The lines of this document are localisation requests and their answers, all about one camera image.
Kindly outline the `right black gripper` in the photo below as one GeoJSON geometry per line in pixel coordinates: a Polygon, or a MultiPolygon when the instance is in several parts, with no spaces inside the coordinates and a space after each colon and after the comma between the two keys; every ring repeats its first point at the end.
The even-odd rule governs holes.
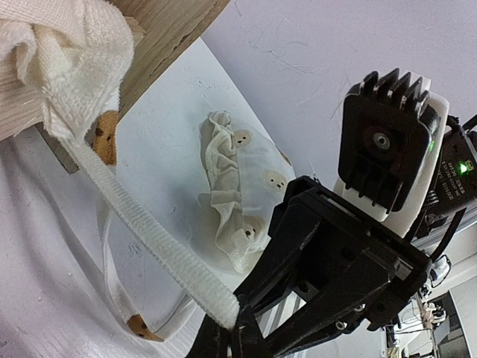
{"type": "Polygon", "coordinates": [[[387,324],[423,285],[476,197],[476,132],[450,124],[424,202],[410,228],[386,228],[351,200],[313,180],[293,180],[274,208],[271,240],[234,291],[235,326],[207,315],[189,357],[285,357],[320,344],[320,332],[352,332],[387,324]],[[306,303],[266,339],[256,309],[296,292],[306,303]]]}

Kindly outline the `large bear print cushion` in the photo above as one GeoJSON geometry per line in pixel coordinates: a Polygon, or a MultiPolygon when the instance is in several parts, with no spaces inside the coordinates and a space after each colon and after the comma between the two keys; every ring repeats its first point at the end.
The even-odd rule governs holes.
{"type": "Polygon", "coordinates": [[[135,335],[163,341],[179,330],[195,307],[222,328],[235,326],[236,296],[116,178],[113,166],[85,140],[102,115],[119,107],[119,87],[134,53],[133,35],[121,11],[106,1],[3,1],[1,56],[13,55],[16,76],[41,97],[42,122],[95,184],[103,248],[104,290],[119,318],[135,335]],[[151,331],[124,289],[108,243],[118,216],[184,289],[174,316],[151,331]]]}

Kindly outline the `wooden pet bed frame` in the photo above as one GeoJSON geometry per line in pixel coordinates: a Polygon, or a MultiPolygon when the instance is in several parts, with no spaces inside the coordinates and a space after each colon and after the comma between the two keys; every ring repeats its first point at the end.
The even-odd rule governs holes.
{"type": "Polygon", "coordinates": [[[225,1],[3,1],[1,137],[42,124],[116,164],[116,126],[225,1]]]}

